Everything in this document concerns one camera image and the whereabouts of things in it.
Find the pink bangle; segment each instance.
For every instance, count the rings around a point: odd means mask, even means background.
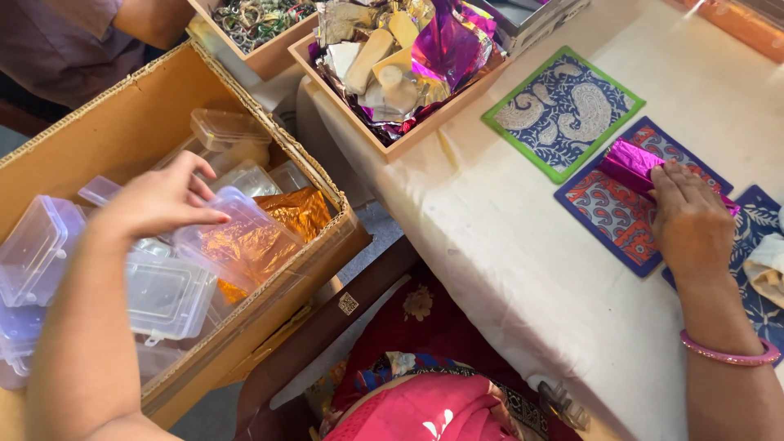
[[[709,359],[713,359],[722,363],[738,364],[740,366],[761,366],[764,364],[770,364],[778,360],[782,355],[778,348],[776,348],[770,341],[767,341],[762,337],[760,337],[760,343],[762,343],[762,347],[765,348],[765,353],[762,355],[756,355],[754,357],[745,355],[729,355],[722,354],[721,352],[711,351],[708,348],[704,348],[703,346],[696,344],[688,336],[686,330],[681,331],[681,341],[684,342],[684,345],[689,348],[689,350],[697,352],[703,357],[708,357]]]

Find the wooden tray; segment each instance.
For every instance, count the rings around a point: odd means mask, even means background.
[[[231,50],[240,57],[253,71],[264,81],[271,80],[275,75],[283,72],[294,64],[294,58],[287,50],[289,46],[299,41],[301,38],[313,34],[313,28],[318,26],[318,14],[312,13],[305,20],[291,26],[279,36],[264,43],[259,48],[245,55],[240,48],[231,41],[226,32],[218,27],[212,15],[209,13],[210,7],[215,9],[222,3],[222,0],[188,0],[196,12],[209,23],[215,32],[229,45]]]
[[[387,162],[393,162],[399,158],[409,149],[417,145],[427,135],[430,135],[450,118],[457,115],[472,101],[482,96],[482,94],[484,94],[490,88],[490,86],[492,86],[501,73],[511,64],[510,60],[505,60],[494,71],[490,72],[481,80],[475,82],[471,87],[459,94],[454,100],[449,101],[444,107],[435,111],[435,113],[430,115],[424,122],[420,123],[417,127],[414,127],[412,131],[403,135],[401,139],[396,140],[394,143],[392,143],[391,146],[385,147],[383,144],[381,144],[381,141],[376,138],[376,135],[374,135],[373,132],[371,132],[370,129],[368,129],[368,127],[352,112],[352,110],[346,106],[346,104],[337,96],[337,94],[335,94],[332,88],[330,88],[329,85],[327,85],[327,83],[315,71],[315,69],[313,69],[313,66],[310,65],[310,54],[307,52],[307,47],[314,42],[316,42],[316,37],[311,33],[310,35],[307,35],[299,40],[293,46],[290,46],[289,52],[294,56],[294,59],[299,63],[299,65],[302,66],[302,68],[305,70],[305,73],[307,73],[307,76],[309,76],[310,79],[312,79],[319,88],[324,90],[324,92],[332,99],[338,109],[341,110],[346,118],[348,118],[349,121],[351,121],[351,123],[356,126],[357,130],[362,133],[365,139],[368,140],[368,142],[372,145],[373,150],[381,155],[381,157]]]

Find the hand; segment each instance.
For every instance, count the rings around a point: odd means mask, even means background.
[[[721,197],[674,159],[651,170],[659,206],[653,235],[679,290],[729,276],[735,221]]]
[[[203,158],[183,151],[166,168],[132,179],[90,224],[133,241],[187,225],[228,222],[225,213],[204,207],[215,195],[194,171],[216,177]]]

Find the qr code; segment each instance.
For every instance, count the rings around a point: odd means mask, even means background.
[[[354,300],[349,293],[345,293],[340,297],[338,307],[340,307],[340,310],[345,312],[346,315],[351,315],[351,313],[354,312],[354,309],[357,309],[357,306],[359,306],[359,303]]]

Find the tray of bracelets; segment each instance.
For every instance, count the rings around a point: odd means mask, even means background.
[[[305,0],[188,0],[262,80],[294,64],[288,48],[313,33],[318,14]]]

